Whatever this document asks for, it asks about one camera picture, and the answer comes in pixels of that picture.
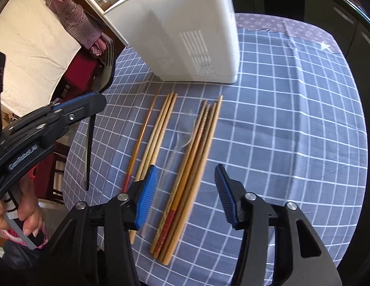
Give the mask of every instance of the table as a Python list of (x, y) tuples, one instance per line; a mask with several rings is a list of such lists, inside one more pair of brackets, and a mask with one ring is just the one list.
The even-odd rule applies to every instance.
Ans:
[[(151, 79), (149, 67), (133, 48), (126, 48), (118, 58), (114, 82), (104, 93), (108, 105), (95, 122), (87, 193), (82, 184), (88, 122), (79, 126), (64, 173), (64, 201), (69, 208), (79, 200), (104, 203), (120, 192), (135, 140), (158, 89), (155, 117), (167, 93), (174, 89), (179, 94), (156, 164), (160, 169), (188, 111), (197, 112), (201, 99), (214, 102), (224, 96), (200, 190), (170, 264), (156, 262), (148, 251), (170, 184), (158, 189), (161, 201), (154, 205), (148, 232), (144, 238), (139, 232), (132, 246), (139, 278), (150, 286), (229, 285), (242, 231), (226, 222), (214, 184), (218, 163), (267, 202), (296, 202), (336, 265), (354, 233), (365, 192), (367, 134), (348, 64), (322, 38), (311, 42), (268, 28), (259, 30), (238, 29), (241, 63), (232, 85)], [(171, 171), (168, 181), (174, 178)], [(100, 228), (100, 246), (103, 237)], [(273, 232), (269, 237), (266, 284), (273, 272)]]

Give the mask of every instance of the fingernail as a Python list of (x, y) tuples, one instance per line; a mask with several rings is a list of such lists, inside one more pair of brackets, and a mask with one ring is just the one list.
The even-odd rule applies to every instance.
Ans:
[(30, 233), (31, 233), (31, 230), (30, 230), (30, 229), (25, 229), (25, 230), (23, 231), (23, 234), (24, 234), (24, 235), (26, 235), (26, 236), (29, 236), (29, 235), (30, 235)]

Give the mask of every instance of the white star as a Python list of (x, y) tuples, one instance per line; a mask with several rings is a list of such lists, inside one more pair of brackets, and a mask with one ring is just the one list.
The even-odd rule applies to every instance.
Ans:
[(322, 51), (323, 51), (324, 49), (327, 49), (327, 48), (331, 47), (330, 45), (325, 44), (325, 43), (324, 43), (324, 41), (319, 42), (319, 44), (320, 44), (320, 50), (322, 50)]

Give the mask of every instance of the white sheet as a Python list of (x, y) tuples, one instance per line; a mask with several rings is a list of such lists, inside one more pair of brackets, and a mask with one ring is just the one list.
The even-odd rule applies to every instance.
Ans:
[(44, 0), (10, 0), (0, 15), (1, 103), (19, 116), (50, 103), (80, 48)]

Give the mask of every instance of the wooden chopstick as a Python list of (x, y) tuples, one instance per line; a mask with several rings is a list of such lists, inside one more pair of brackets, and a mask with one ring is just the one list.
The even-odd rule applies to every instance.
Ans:
[[(173, 108), (174, 108), (174, 104), (176, 103), (176, 99), (177, 99), (177, 93), (174, 95), (174, 92), (172, 91), (169, 95), (167, 103), (165, 104), (164, 111), (163, 111), (163, 114), (161, 116), (161, 121), (158, 125), (158, 128), (156, 129), (156, 134), (158, 134), (158, 136), (156, 136), (156, 134), (155, 134), (155, 136), (152, 140), (152, 143), (151, 143), (151, 147), (149, 148), (149, 152), (148, 152), (148, 155), (147, 155), (147, 158), (146, 158), (146, 162), (145, 162), (145, 165), (144, 165), (144, 168), (143, 168), (143, 171), (142, 171), (142, 176), (141, 176), (142, 178), (145, 176), (149, 165), (155, 164), (156, 161), (157, 161), (157, 157), (159, 155), (161, 144), (163, 142), (165, 131), (166, 131), (166, 128), (168, 126), (169, 119), (170, 119), (170, 116), (171, 116)], [(130, 231), (129, 241), (131, 242), (131, 244), (134, 243), (135, 236), (136, 236), (136, 231), (134, 231), (134, 230)]]
[(164, 123), (166, 121), (166, 117), (168, 116), (169, 108), (170, 108), (170, 106), (172, 104), (173, 98), (174, 98), (174, 92), (172, 91), (170, 93), (170, 95), (169, 95), (169, 98), (168, 98), (167, 103), (165, 104), (165, 107), (164, 107), (164, 110), (163, 110), (163, 114), (161, 116), (160, 122), (159, 122), (159, 124), (157, 126), (156, 132), (155, 132), (154, 137), (153, 137), (153, 140), (152, 140), (152, 145), (149, 148), (149, 151), (148, 151), (148, 154), (147, 154), (147, 157), (146, 157), (146, 163), (144, 164), (143, 172), (141, 174), (142, 175), (142, 178), (144, 178), (146, 172), (148, 171), (149, 165), (154, 164), (156, 162), (155, 160), (153, 160), (152, 157), (153, 157), (153, 154), (154, 154), (154, 151), (155, 151), (157, 145), (159, 144), (158, 143), (158, 139), (159, 139), (160, 135), (162, 133), (165, 133), (166, 126), (165, 126), (165, 128), (163, 128), (163, 126), (164, 126)]
[(158, 93), (159, 92), (156, 93), (156, 95), (153, 98), (153, 101), (151, 103), (151, 106), (149, 107), (148, 113), (147, 113), (147, 115), (145, 117), (144, 124), (142, 125), (142, 127), (140, 129), (139, 137), (137, 138), (137, 142), (135, 144), (134, 151), (132, 153), (132, 157), (129, 160), (127, 174), (126, 174), (126, 176), (124, 178), (124, 182), (123, 182), (123, 186), (122, 186), (122, 192), (123, 193), (126, 193), (127, 190), (128, 190), (129, 182), (130, 182), (131, 177), (132, 177), (132, 171), (134, 170), (134, 166), (135, 166), (135, 163), (136, 163), (136, 157), (137, 157), (137, 154), (139, 152), (140, 144), (141, 144), (141, 142), (143, 140), (144, 132), (146, 130), (146, 126), (148, 125), (149, 118), (150, 118), (150, 116), (152, 114), (153, 107), (154, 107), (154, 104), (156, 102)]
[(170, 96), (170, 94), (168, 94), (166, 96), (165, 101), (164, 101), (164, 104), (163, 104), (163, 107), (161, 108), (160, 114), (157, 117), (156, 123), (155, 123), (155, 125), (153, 127), (153, 130), (152, 130), (151, 137), (149, 138), (148, 144), (146, 145), (146, 148), (145, 148), (145, 152), (144, 152), (143, 158), (141, 159), (140, 166), (139, 166), (139, 169), (138, 169), (137, 174), (136, 174), (136, 177), (135, 177), (135, 181), (139, 181), (141, 179), (141, 177), (142, 177), (143, 168), (144, 168), (144, 165), (146, 163), (146, 157), (147, 157), (148, 152), (149, 152), (149, 149), (151, 147), (151, 144), (152, 144), (154, 135), (156, 134), (157, 127), (158, 127), (158, 125), (160, 123), (161, 116), (163, 115), (163, 111), (164, 111), (165, 105), (166, 105), (166, 103), (167, 103), (167, 101), (169, 99), (169, 96)]
[(160, 224), (157, 228), (157, 232), (156, 232), (156, 235), (154, 236), (154, 239), (153, 239), (153, 242), (151, 244), (151, 247), (149, 249), (150, 253), (154, 253), (154, 250), (155, 250), (155, 247), (156, 247), (156, 244), (157, 244), (157, 241), (159, 240), (159, 237), (160, 237), (160, 234), (161, 234), (161, 231), (163, 230), (163, 227), (164, 227), (164, 224), (165, 224), (165, 220), (166, 220), (166, 217), (168, 216), (168, 213), (169, 213), (169, 210), (170, 210), (170, 207), (172, 206), (172, 203), (173, 203), (173, 200), (174, 200), (174, 197), (176, 195), (176, 192), (177, 192), (177, 188), (179, 186), (179, 183), (181, 181), (181, 178), (182, 176), (184, 175), (184, 170), (185, 170), (185, 167), (188, 163), (188, 159), (189, 159), (189, 156), (190, 156), (190, 153), (191, 153), (191, 149), (192, 149), (192, 146), (193, 146), (193, 143), (194, 143), (194, 140), (196, 138), (196, 135), (197, 135), (197, 132), (198, 132), (198, 129), (200, 127), (200, 124), (201, 124), (201, 120), (202, 120), (202, 116), (203, 116), (203, 113), (205, 111), (205, 108), (206, 108), (206, 104), (207, 102), (204, 101), (203, 102), (203, 105), (201, 107), (201, 110), (200, 110), (200, 114), (198, 116), (198, 119), (197, 119), (197, 122), (194, 126), (194, 129), (193, 129), (193, 135), (192, 135), (192, 138), (190, 140), (190, 143), (188, 144), (188, 147), (186, 149), (186, 152), (185, 152), (185, 156), (182, 158), (182, 162), (181, 162), (181, 166), (180, 166), (180, 169), (179, 169), (179, 173), (176, 177), (176, 180), (174, 181), (174, 184), (173, 184), (173, 188), (172, 188), (172, 192), (170, 194), (170, 197), (168, 199), (168, 202), (165, 206), (165, 210), (164, 210), (164, 213), (163, 213), (163, 216), (161, 218), (161, 221), (160, 221)]
[(205, 126), (205, 122), (206, 122), (206, 119), (207, 119), (208, 112), (209, 112), (209, 106), (206, 106), (206, 109), (205, 109), (205, 111), (203, 113), (203, 116), (202, 116), (200, 128), (199, 128), (198, 133), (195, 137), (195, 141), (194, 141), (194, 145), (192, 147), (192, 151), (189, 155), (188, 162), (186, 163), (186, 166), (185, 166), (185, 169), (184, 169), (184, 174), (183, 174), (183, 176), (181, 178), (181, 181), (180, 181), (180, 183), (177, 187), (177, 192), (174, 196), (174, 199), (173, 199), (172, 205), (170, 207), (168, 216), (166, 217), (166, 220), (165, 220), (164, 227), (161, 231), (159, 240), (158, 240), (158, 242), (156, 244), (156, 247), (154, 249), (154, 253), (153, 253), (154, 258), (157, 258), (159, 256), (160, 250), (163, 247), (163, 244), (165, 242), (165, 238), (167, 237), (167, 235), (169, 233), (170, 226), (172, 224), (174, 215), (175, 215), (175, 213), (176, 213), (176, 211), (179, 207), (180, 200), (181, 200), (182, 194), (184, 192), (186, 182), (188, 181), (188, 177), (189, 177), (189, 174), (190, 174), (190, 170), (193, 166), (193, 161), (195, 159), (195, 156), (196, 156), (196, 153), (197, 153), (197, 150), (198, 150), (198, 146), (200, 144), (201, 135), (202, 135), (203, 130), (204, 130), (204, 126)]
[(178, 96), (178, 94), (176, 93), (173, 96), (172, 100), (171, 100), (167, 115), (165, 117), (163, 126), (161, 128), (161, 132), (159, 133), (159, 137), (158, 137), (157, 142), (156, 142), (156, 147), (154, 148), (154, 151), (153, 151), (153, 154), (152, 154), (152, 157), (151, 157), (150, 164), (155, 164), (156, 161), (157, 161), (157, 157), (158, 157), (160, 149), (161, 149), (161, 144), (163, 143), (165, 131), (166, 131), (166, 128), (168, 127), (169, 119), (170, 119), (170, 116), (173, 112), (173, 108), (174, 108), (174, 104), (176, 103), (177, 96)]
[(177, 227), (175, 228), (175, 231), (173, 233), (172, 240), (171, 240), (171, 242), (168, 246), (168, 249), (167, 249), (165, 255), (163, 255), (163, 258), (162, 258), (161, 262), (164, 265), (169, 264), (170, 259), (172, 258), (174, 250), (175, 250), (175, 248), (177, 246), (177, 243), (180, 239), (180, 236), (182, 234), (182, 231), (184, 230), (184, 227), (185, 227), (185, 225), (186, 225), (186, 223), (189, 219), (189, 215), (190, 215), (191, 210), (193, 208), (193, 204), (194, 204), (194, 201), (196, 199), (198, 189), (200, 187), (201, 178), (202, 178), (202, 175), (204, 173), (207, 157), (208, 157), (209, 152), (210, 152), (210, 147), (211, 147), (211, 143), (213, 141), (214, 132), (216, 130), (218, 116), (219, 116), (219, 112), (221, 110), (221, 104), (222, 104), (222, 96), (219, 97), (219, 100), (217, 102), (216, 110), (215, 110), (215, 113), (214, 113), (213, 117), (210, 117), (211, 126), (210, 126), (210, 130), (209, 130), (208, 134), (206, 135), (207, 140), (206, 140), (206, 143), (205, 143), (205, 147), (202, 151), (201, 161), (200, 161), (200, 164), (197, 165), (197, 167), (198, 167), (197, 173), (196, 173), (195, 178), (194, 178), (192, 189), (190, 190), (188, 199), (186, 201), (184, 211), (181, 212), (181, 217), (180, 217), (179, 223), (177, 224)]
[(179, 208), (177, 209), (177, 213), (173, 219), (173, 222), (172, 222), (172, 226), (170, 227), (170, 231), (166, 237), (166, 240), (165, 240), (165, 243), (163, 245), (163, 248), (161, 249), (161, 253), (160, 253), (160, 256), (161, 256), (161, 261), (164, 259), (164, 255), (169, 247), (169, 244), (171, 242), (171, 238), (173, 237), (173, 234), (174, 234), (174, 231), (175, 229), (177, 228), (177, 225), (179, 224), (179, 221), (180, 221), (180, 218), (181, 218), (181, 213), (184, 211), (184, 208), (186, 206), (186, 203), (188, 202), (188, 198), (189, 198), (189, 194), (190, 194), (190, 191), (191, 189), (193, 188), (193, 183), (195, 182), (195, 177), (197, 175), (197, 171), (198, 171), (198, 164), (201, 163), (201, 159), (202, 159), (202, 155), (203, 155), (203, 151), (205, 149), (205, 145), (206, 145), (206, 141), (207, 141), (207, 138), (208, 138), (208, 134), (210, 132), (210, 128), (211, 128), (211, 122), (212, 122), (212, 118), (214, 117), (214, 113), (216, 111), (216, 103), (213, 104), (211, 110), (210, 110), (210, 113), (209, 113), (209, 118), (207, 120), (207, 123), (206, 123), (206, 126), (205, 126), (205, 129), (204, 129), (204, 133), (202, 135), (202, 142), (200, 144), (200, 147), (198, 149), (198, 152), (197, 152), (197, 157), (194, 161), (194, 165), (191, 172), (190, 172), (190, 176), (189, 176), (189, 179), (188, 179), (188, 183), (186, 184), (186, 187), (185, 187), (185, 190), (184, 190), (184, 194), (181, 198), (181, 202), (180, 202), (180, 205), (179, 205)]

